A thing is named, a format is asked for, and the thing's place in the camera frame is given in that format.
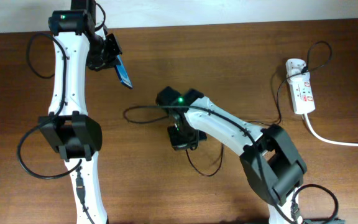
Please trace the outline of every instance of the white wall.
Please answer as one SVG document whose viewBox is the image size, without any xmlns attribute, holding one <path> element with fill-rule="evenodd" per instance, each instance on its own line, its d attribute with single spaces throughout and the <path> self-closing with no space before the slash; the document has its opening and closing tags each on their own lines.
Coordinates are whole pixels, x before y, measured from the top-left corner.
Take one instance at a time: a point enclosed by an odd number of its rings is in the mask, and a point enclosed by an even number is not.
<svg viewBox="0 0 358 224">
<path fill-rule="evenodd" d="M 358 17 L 358 0 L 98 0 L 106 24 L 155 27 Z M 0 32 L 48 30 L 71 0 L 0 0 Z"/>
</svg>

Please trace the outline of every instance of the wooden surface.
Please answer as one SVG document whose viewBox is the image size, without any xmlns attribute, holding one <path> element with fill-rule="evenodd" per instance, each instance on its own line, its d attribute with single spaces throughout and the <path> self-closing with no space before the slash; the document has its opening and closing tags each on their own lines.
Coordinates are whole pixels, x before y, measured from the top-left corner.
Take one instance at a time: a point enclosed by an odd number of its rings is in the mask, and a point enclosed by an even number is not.
<svg viewBox="0 0 358 224">
<path fill-rule="evenodd" d="M 86 74 L 89 115 L 103 129 L 99 181 L 111 223 L 219 223 L 269 215 L 230 150 L 216 176 L 201 177 L 184 152 L 170 147 L 168 121 L 138 126 L 123 120 L 125 108 L 152 105 L 167 85 L 180 91 L 196 88 L 241 119 L 269 122 L 277 118 L 271 86 L 276 90 L 284 78 L 285 61 L 306 58 L 313 42 L 326 40 L 334 57 L 311 74 L 317 107 L 311 122 L 329 139 L 358 142 L 358 19 L 113 31 L 134 89 L 124 88 L 114 70 Z M 25 64 L 31 35 L 0 34 L 0 223 L 75 223 L 70 180 L 35 179 L 16 159 L 19 139 L 47 114 L 53 91 L 53 80 L 37 78 Z M 48 40 L 35 42 L 32 61 L 40 73 L 53 73 L 52 49 Z M 326 57 L 324 47 L 315 48 L 311 67 Z M 280 99 L 282 127 L 308 165 L 305 183 L 331 189 L 340 202 L 339 216 L 358 223 L 358 147 L 317 140 L 293 114 L 287 87 Z M 36 172 L 65 170 L 40 133 L 28 139 L 22 152 Z M 191 153 L 205 171 L 215 168 L 218 155 L 219 144 L 212 138 Z M 333 209 L 329 196 L 318 190 L 305 191 L 300 200 L 304 217 L 326 217 Z"/>
</svg>

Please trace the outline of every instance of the wooden table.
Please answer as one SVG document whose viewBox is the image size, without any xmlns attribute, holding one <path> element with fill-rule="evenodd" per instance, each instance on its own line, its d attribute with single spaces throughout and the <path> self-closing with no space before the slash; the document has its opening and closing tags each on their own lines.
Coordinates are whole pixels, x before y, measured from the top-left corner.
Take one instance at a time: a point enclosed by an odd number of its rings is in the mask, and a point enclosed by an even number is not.
<svg viewBox="0 0 358 224">
<path fill-rule="evenodd" d="M 138 126 L 123 120 L 125 108 L 154 104 L 167 85 L 180 91 L 196 88 L 241 119 L 273 121 L 272 91 L 285 76 L 285 61 L 306 58 L 313 42 L 326 40 L 334 57 L 311 74 L 317 107 L 311 122 L 329 139 L 358 142 L 358 19 L 113 31 L 134 89 L 124 88 L 114 70 L 86 74 L 88 112 L 103 129 L 99 179 L 111 223 L 219 223 L 269 215 L 230 150 L 222 170 L 205 178 L 190 167 L 184 152 L 170 147 L 168 121 Z M 35 179 L 16 159 L 19 139 L 38 116 L 47 114 L 53 90 L 53 80 L 37 78 L 25 63 L 32 34 L 0 34 L 0 223 L 74 223 L 70 180 Z M 327 56 L 324 47 L 315 48 L 311 67 Z M 31 58 L 40 73 L 53 73 L 49 40 L 35 41 Z M 305 183 L 331 189 L 340 202 L 339 216 L 358 223 L 358 147 L 317 140 L 293 113 L 288 87 L 280 99 L 282 127 L 308 165 Z M 139 111 L 132 116 L 160 114 Z M 22 152 L 36 172 L 65 170 L 40 133 L 27 140 Z M 219 144 L 212 138 L 191 152 L 205 172 L 215 169 L 218 155 Z M 331 198 L 319 190 L 305 191 L 300 200 L 304 217 L 327 217 L 333 209 Z"/>
</svg>

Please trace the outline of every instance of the white power strip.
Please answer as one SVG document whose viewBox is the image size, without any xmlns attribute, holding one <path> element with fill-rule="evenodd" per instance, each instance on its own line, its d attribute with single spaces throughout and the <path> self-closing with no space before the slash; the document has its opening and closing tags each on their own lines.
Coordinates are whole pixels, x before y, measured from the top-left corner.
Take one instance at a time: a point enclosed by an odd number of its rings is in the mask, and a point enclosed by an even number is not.
<svg viewBox="0 0 358 224">
<path fill-rule="evenodd" d="M 314 98 L 311 92 L 310 86 L 310 72 L 301 74 L 302 69 L 306 66 L 306 63 L 302 59 L 292 58 L 285 63 L 287 68 L 288 84 L 290 84 L 292 105 L 295 114 L 301 114 L 302 118 L 306 121 L 310 132 L 318 139 L 331 144 L 338 144 L 342 146 L 355 146 L 358 147 L 358 143 L 339 142 L 325 139 L 318 135 L 311 127 L 311 123 L 308 117 L 308 113 L 316 109 L 314 105 Z"/>
</svg>

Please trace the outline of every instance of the white cable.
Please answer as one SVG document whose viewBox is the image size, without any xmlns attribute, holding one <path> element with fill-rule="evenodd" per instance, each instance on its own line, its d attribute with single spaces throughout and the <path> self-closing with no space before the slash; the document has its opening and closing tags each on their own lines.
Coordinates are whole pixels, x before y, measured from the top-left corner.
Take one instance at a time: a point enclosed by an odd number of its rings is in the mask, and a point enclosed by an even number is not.
<svg viewBox="0 0 358 224">
<path fill-rule="evenodd" d="M 308 114 L 303 114 L 303 119 L 306 121 L 306 124 L 308 125 L 308 128 L 310 130 L 310 132 L 318 139 L 326 142 L 326 143 L 331 143 L 331 144 L 338 144 L 338 145 L 341 145 L 341 146 L 356 146 L 358 147 L 358 143 L 349 143 L 349 142 L 338 142 L 338 141 L 332 141 L 332 140 L 328 140 L 328 139 L 325 139 L 323 137 L 321 137 L 320 135 L 318 135 L 314 130 L 313 128 L 311 127 L 311 124 L 310 124 L 310 121 L 309 121 L 309 117 L 308 117 Z"/>
</svg>

